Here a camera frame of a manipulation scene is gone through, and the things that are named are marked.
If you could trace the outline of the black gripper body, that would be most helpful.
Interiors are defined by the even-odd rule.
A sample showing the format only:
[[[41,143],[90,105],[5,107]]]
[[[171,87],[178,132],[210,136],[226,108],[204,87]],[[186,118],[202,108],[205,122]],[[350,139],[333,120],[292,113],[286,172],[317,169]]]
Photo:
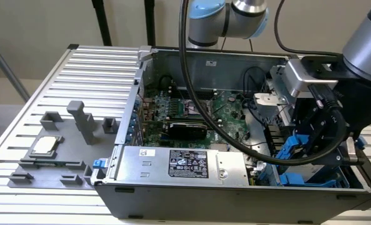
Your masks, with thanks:
[[[342,104],[342,115],[349,123],[348,134],[358,139],[371,124],[371,82],[364,79],[338,81],[333,92]]]

